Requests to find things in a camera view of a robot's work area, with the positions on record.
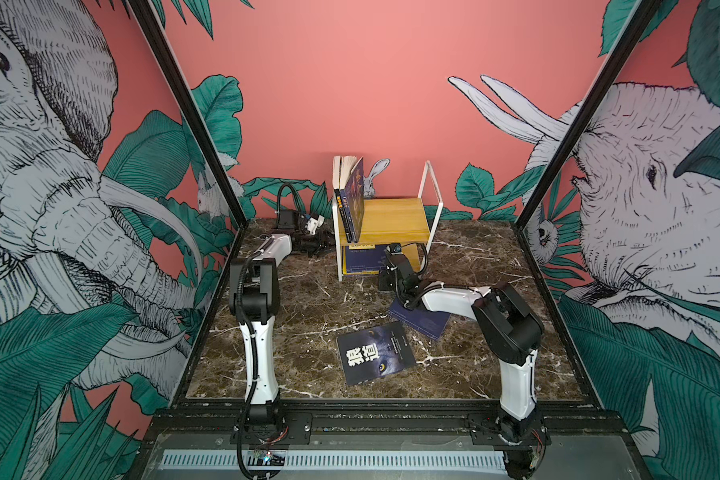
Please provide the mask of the dark blue book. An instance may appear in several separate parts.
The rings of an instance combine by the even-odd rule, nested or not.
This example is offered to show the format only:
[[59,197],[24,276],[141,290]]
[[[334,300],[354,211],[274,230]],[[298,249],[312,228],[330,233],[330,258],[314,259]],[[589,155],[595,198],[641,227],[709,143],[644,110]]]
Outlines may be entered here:
[[385,263],[386,245],[368,248],[343,248],[342,271],[345,275],[377,274]]
[[446,312],[432,312],[422,309],[408,310],[397,300],[390,305],[388,313],[392,318],[433,340],[442,337],[450,319],[450,315]]

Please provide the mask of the black left frame post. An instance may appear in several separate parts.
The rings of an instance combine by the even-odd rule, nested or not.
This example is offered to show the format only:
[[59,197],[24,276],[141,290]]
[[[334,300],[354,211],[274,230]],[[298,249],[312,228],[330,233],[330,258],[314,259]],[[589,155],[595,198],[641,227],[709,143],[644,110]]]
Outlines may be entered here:
[[200,152],[224,196],[232,218],[240,228],[245,229],[248,226],[248,220],[229,183],[229,177],[222,167],[218,151],[169,42],[163,33],[163,28],[158,22],[159,18],[156,15],[154,5],[151,1],[143,0],[130,0],[128,4],[178,103],[181,114],[187,121]]

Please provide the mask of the black frame post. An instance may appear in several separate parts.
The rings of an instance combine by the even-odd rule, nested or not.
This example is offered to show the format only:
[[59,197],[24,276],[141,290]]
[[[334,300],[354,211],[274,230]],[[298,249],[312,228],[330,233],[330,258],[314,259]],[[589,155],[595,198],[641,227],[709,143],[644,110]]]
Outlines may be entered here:
[[662,1],[659,0],[636,2],[626,20],[625,25],[621,29],[608,58],[600,69],[598,76],[589,89],[587,95],[583,99],[580,109],[574,117],[572,124],[567,129],[563,139],[560,141],[559,146],[545,168],[539,183],[533,190],[530,199],[523,208],[523,211],[514,222],[516,230],[523,230],[531,220],[532,215],[535,213],[554,180],[558,177],[566,161],[570,158],[573,148],[580,140],[580,137],[583,135],[586,127],[607,95],[608,90],[629,59],[629,56],[635,46],[639,43],[643,32],[647,28],[653,16],[659,10],[661,4]]
[[200,152],[224,196],[232,218],[240,228],[245,229],[248,226],[248,220],[229,183],[229,177],[222,167],[218,151],[169,42],[163,33],[163,28],[158,22],[159,18],[156,15],[154,5],[151,1],[143,0],[130,0],[128,4],[178,103],[181,114],[187,121]]

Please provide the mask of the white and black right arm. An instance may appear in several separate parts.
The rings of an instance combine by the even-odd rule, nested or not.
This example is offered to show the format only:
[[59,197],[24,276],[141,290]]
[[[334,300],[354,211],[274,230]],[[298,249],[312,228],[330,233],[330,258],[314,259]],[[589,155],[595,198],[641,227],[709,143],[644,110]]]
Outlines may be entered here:
[[471,287],[422,278],[408,257],[387,249],[379,288],[395,293],[408,311],[457,315],[475,321],[499,360],[500,417],[516,424],[535,413],[535,362],[544,333],[541,320],[509,283]]

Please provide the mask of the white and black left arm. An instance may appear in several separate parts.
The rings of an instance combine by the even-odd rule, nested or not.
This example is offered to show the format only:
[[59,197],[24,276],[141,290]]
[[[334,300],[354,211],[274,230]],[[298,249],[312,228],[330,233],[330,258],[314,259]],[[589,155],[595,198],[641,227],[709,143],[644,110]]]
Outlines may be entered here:
[[276,229],[248,256],[232,261],[229,308],[242,334],[246,390],[243,421],[250,425],[281,425],[280,387],[274,367],[273,330],[281,304],[278,267],[295,250],[318,250],[325,218],[295,211],[279,215]]

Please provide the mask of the black right frame post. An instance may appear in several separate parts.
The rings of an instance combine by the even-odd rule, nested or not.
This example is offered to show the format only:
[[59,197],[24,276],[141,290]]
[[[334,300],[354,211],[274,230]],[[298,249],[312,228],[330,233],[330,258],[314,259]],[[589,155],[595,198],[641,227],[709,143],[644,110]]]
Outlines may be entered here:
[[532,215],[535,213],[554,180],[558,177],[566,161],[570,158],[573,148],[580,140],[580,137],[583,135],[586,127],[607,95],[608,90],[629,59],[629,56],[635,46],[639,43],[643,32],[647,28],[653,16],[659,10],[661,4],[662,1],[659,0],[636,2],[626,20],[625,25],[621,29],[608,58],[600,69],[598,76],[589,89],[587,95],[583,99],[580,109],[574,117],[572,124],[567,129],[563,139],[560,141],[559,146],[545,168],[539,183],[533,190],[530,199],[523,208],[523,211],[514,222],[516,230],[523,230],[531,220]]

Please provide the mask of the black book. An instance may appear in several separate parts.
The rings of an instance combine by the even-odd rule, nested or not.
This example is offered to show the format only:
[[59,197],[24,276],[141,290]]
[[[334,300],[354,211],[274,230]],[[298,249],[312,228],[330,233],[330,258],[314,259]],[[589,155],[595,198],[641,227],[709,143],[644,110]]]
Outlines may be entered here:
[[334,189],[334,198],[337,204],[338,216],[344,227],[345,238],[349,244],[353,243],[355,238],[347,185],[350,173],[356,161],[357,158],[355,156],[333,157],[332,184]]
[[416,359],[400,322],[340,335],[337,346],[348,385],[358,385],[413,368]]

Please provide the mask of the wooden shelf with white frame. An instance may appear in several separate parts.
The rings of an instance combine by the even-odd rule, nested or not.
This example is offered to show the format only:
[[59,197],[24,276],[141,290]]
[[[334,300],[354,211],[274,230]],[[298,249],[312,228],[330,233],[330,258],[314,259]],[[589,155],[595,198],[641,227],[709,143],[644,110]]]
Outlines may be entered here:
[[[429,223],[422,200],[425,183],[431,180],[437,195],[435,218]],[[399,243],[405,254],[415,266],[419,264],[418,254],[414,247],[421,244],[424,249],[431,247],[434,231],[437,228],[443,210],[443,199],[430,162],[425,164],[422,172],[418,195],[405,198],[373,198],[364,197],[364,216],[358,243],[349,244],[345,238],[344,227],[338,216],[336,200],[332,200],[332,220],[335,233],[338,279],[345,275],[342,271],[343,248],[368,248],[371,245],[388,245]]]

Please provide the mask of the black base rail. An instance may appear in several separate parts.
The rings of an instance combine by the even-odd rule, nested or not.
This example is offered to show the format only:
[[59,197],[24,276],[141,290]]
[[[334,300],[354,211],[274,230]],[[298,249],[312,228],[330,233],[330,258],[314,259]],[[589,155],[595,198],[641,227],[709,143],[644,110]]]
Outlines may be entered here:
[[320,434],[465,436],[478,446],[517,449],[552,444],[562,436],[628,435],[619,414],[574,401],[543,401],[525,433],[513,437],[498,420],[495,400],[285,400],[281,419],[272,424],[238,425],[237,401],[186,401],[155,414],[144,440],[161,435],[205,434],[235,445],[239,433],[245,446],[273,439],[276,446],[306,445]]

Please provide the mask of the dark book with portrait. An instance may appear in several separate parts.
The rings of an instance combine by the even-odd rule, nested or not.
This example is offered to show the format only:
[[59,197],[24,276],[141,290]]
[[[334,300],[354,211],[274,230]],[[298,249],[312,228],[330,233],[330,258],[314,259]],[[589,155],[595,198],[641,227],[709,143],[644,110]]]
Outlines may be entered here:
[[354,226],[354,242],[358,243],[364,216],[364,172],[363,158],[356,157],[357,161],[350,173],[347,192],[349,194],[349,206]]

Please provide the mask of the black book standing on shelf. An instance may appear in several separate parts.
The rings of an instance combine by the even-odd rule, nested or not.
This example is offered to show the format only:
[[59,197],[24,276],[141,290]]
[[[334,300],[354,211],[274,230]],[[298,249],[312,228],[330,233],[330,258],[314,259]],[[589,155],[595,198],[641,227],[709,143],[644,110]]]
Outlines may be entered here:
[[337,204],[338,216],[344,227],[345,238],[349,244],[353,243],[355,238],[347,185],[350,173],[356,161],[357,158],[355,156],[333,157],[332,184],[334,189],[334,198]]

